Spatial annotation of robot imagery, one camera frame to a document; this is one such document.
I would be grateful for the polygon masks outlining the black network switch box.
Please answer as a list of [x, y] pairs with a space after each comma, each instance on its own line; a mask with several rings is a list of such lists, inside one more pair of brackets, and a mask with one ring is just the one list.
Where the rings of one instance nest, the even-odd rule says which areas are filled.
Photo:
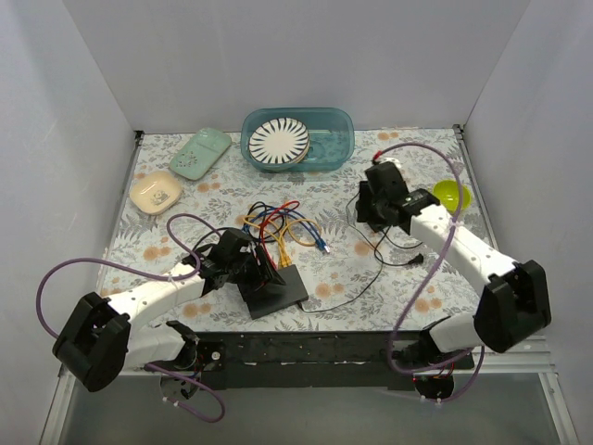
[[309, 299], [309, 293], [295, 265], [280, 269], [276, 276], [265, 284], [251, 281], [237, 286], [252, 320]]

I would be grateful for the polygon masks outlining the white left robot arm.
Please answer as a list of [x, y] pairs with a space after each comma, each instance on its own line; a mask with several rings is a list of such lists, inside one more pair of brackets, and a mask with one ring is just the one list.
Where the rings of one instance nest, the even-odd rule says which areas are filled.
[[262, 246], [245, 232], [228, 229], [216, 244], [192, 250], [166, 275], [112, 298], [95, 292], [82, 297], [53, 353], [91, 392], [105, 388], [121, 371], [151, 362], [190, 369], [197, 360], [197, 335], [180, 322], [149, 329], [151, 322], [227, 283], [255, 299], [266, 285], [283, 282]]

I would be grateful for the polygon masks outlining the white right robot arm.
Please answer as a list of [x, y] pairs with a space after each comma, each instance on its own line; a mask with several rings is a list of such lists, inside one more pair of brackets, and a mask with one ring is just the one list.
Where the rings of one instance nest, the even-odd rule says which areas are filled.
[[548, 284], [541, 265], [518, 262], [454, 223], [429, 191], [410, 191], [394, 163], [376, 163], [365, 175], [356, 204], [358, 222], [373, 231], [399, 227], [442, 253], [480, 298], [474, 313], [429, 324], [414, 343], [394, 351], [398, 366], [437, 365], [482, 346], [503, 353], [550, 324]]

